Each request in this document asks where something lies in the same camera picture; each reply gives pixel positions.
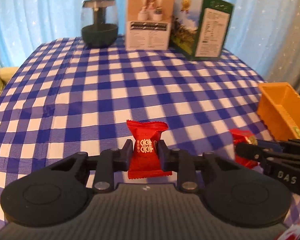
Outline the large red snack packet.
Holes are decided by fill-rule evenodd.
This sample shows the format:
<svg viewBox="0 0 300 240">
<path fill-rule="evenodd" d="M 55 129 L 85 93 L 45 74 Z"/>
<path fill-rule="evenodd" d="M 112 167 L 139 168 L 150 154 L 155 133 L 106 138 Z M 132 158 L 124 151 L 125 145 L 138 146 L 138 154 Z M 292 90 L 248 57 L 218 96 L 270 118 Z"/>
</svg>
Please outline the large red snack packet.
<svg viewBox="0 0 300 240">
<path fill-rule="evenodd" d="M 249 153 L 257 145 L 257 139 L 250 131 L 233 128 L 229 130 L 232 135 L 235 149 L 235 161 L 249 169 L 258 165 L 258 162 Z"/>
</svg>

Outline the red candy with gold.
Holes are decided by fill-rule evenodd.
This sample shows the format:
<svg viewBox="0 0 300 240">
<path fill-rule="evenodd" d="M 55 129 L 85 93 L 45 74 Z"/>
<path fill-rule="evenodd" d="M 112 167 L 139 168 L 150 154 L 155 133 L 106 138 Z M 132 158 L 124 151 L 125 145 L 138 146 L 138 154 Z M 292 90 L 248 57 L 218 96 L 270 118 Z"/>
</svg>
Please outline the red candy with gold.
<svg viewBox="0 0 300 240">
<path fill-rule="evenodd" d="M 168 125 L 161 121 L 139 122 L 127 120 L 127 127 L 135 139 L 133 155 L 128 170 L 129 179 L 143 179 L 172 175 L 160 166 L 157 144 Z"/>
</svg>

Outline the orange plastic tray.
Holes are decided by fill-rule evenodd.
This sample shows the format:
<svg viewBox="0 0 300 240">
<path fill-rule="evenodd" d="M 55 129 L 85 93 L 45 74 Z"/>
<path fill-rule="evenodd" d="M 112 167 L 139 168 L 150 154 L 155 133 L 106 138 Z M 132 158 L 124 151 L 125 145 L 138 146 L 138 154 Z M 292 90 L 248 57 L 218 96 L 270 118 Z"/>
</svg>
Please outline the orange plastic tray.
<svg viewBox="0 0 300 240">
<path fill-rule="evenodd" d="M 276 140 L 300 139 L 300 95 L 287 82 L 260 83 L 257 114 Z"/>
</svg>

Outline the blue white checkered tablecloth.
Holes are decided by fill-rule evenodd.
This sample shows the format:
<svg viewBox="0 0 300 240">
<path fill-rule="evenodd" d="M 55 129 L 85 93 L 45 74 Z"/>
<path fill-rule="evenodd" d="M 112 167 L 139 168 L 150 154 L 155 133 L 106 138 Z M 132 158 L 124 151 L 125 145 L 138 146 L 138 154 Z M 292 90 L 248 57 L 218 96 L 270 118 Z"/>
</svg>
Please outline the blue white checkered tablecloth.
<svg viewBox="0 0 300 240">
<path fill-rule="evenodd" d="M 233 128 L 271 140 L 257 115 L 262 82 L 227 50 L 195 62 L 173 49 L 127 51 L 122 39 L 108 49 L 78 37 L 41 44 L 0 95 L 0 195 L 75 152 L 122 147 L 132 136 L 127 120 L 163 121 L 168 146 L 233 158 Z"/>
</svg>

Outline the grey curtain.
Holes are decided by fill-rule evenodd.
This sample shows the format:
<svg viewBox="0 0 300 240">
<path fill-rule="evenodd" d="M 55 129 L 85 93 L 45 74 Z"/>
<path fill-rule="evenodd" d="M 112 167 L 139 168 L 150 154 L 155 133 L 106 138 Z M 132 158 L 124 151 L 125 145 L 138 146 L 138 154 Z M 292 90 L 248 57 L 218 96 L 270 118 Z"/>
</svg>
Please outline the grey curtain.
<svg viewBox="0 0 300 240">
<path fill-rule="evenodd" d="M 283 1 L 276 49 L 262 76 L 268 82 L 287 82 L 300 94 L 300 0 Z"/>
</svg>

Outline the cream sofa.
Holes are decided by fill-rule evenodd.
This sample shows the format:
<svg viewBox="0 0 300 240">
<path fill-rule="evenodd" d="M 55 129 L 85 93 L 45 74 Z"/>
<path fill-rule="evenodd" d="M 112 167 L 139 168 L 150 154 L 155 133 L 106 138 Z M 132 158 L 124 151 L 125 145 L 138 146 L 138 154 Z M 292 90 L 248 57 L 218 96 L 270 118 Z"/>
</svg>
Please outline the cream sofa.
<svg viewBox="0 0 300 240">
<path fill-rule="evenodd" d="M 17 72 L 19 67 L 4 67 L 0 68 L 0 79 L 4 84 L 7 84 Z"/>
</svg>

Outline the green tea box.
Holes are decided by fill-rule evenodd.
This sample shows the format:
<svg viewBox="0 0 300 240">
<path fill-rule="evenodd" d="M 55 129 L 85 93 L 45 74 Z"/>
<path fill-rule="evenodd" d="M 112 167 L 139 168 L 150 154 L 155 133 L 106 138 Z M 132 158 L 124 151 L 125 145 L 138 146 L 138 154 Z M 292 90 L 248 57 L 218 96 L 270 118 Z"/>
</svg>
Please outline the green tea box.
<svg viewBox="0 0 300 240">
<path fill-rule="evenodd" d="M 218 59 L 233 10 L 224 0 L 174 0 L 170 44 L 191 61 Z"/>
</svg>

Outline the dark glass humidifier jar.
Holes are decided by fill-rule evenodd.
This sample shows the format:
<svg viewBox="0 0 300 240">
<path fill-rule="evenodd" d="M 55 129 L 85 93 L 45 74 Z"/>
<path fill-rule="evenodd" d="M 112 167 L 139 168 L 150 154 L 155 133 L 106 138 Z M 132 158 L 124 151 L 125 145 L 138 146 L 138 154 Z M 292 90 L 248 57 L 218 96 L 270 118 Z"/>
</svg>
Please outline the dark glass humidifier jar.
<svg viewBox="0 0 300 240">
<path fill-rule="evenodd" d="M 107 48 L 118 36 L 116 0 L 85 0 L 81 9 L 81 35 L 89 48 Z"/>
</svg>

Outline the white beige product box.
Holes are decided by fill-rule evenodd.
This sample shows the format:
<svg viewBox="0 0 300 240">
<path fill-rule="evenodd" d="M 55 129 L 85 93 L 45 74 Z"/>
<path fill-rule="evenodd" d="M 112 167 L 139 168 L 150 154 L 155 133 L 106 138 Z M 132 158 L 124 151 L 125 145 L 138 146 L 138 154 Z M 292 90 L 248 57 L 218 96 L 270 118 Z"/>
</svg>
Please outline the white beige product box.
<svg viewBox="0 0 300 240">
<path fill-rule="evenodd" d="M 168 48 L 174 0 L 126 0 L 127 50 Z"/>
</svg>

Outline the blue star curtain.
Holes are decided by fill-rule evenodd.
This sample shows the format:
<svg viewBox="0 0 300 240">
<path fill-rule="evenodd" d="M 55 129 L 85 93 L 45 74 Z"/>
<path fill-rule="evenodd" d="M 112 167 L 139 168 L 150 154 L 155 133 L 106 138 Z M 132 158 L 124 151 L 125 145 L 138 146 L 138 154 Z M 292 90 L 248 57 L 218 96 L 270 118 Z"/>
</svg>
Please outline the blue star curtain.
<svg viewBox="0 0 300 240">
<path fill-rule="evenodd" d="M 80 34 L 84 0 L 0 0 L 0 66 L 19 66 L 40 44 Z M 124 0 L 116 0 L 119 30 L 124 30 Z M 226 0 L 235 10 L 226 48 L 253 68 L 271 58 L 266 0 Z"/>
</svg>

